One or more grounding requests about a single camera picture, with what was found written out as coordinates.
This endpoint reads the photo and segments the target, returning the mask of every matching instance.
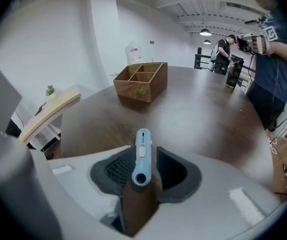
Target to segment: hand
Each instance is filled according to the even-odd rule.
[[[267,45],[266,45],[266,40],[261,37],[261,43],[262,43],[262,53],[267,54],[268,56],[274,54],[276,52],[278,43],[275,41],[272,41],[269,43],[270,49],[267,51]],[[254,52],[258,53],[258,44],[257,44],[257,37],[252,38],[252,49]]]

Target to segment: blue t-shirt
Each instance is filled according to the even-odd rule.
[[[262,28],[265,29],[271,26],[274,27],[278,36],[278,39],[275,41],[287,45],[287,17],[279,8],[267,15]],[[276,86],[277,68],[279,68],[279,73]],[[271,55],[271,57],[257,54],[254,82],[271,94],[275,91],[275,96],[286,103],[287,61],[275,54]]]

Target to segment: ceiling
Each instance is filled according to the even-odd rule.
[[[227,36],[257,33],[257,26],[245,21],[267,13],[255,0],[149,0],[149,5],[198,34],[207,28],[212,34]]]

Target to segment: light blue handle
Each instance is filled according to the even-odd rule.
[[[137,131],[135,139],[135,168],[131,174],[132,182],[145,187],[152,180],[152,137],[148,129]]]

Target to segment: wooden board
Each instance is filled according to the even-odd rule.
[[[44,105],[42,111],[33,116],[22,130],[18,140],[27,143],[28,139],[31,139],[37,135],[45,127],[45,123],[50,123],[49,119],[55,119],[61,115],[65,109],[71,107],[80,100],[81,94],[76,86],[72,86],[63,91]]]
[[[119,96],[151,103],[167,88],[167,74],[166,62],[135,64],[127,66],[113,84]]]
[[[154,76],[154,74],[155,74],[154,72],[136,72],[129,79],[129,81],[148,83],[150,79]]]
[[[149,83],[136,81],[115,81],[114,87],[120,96],[150,102]]]

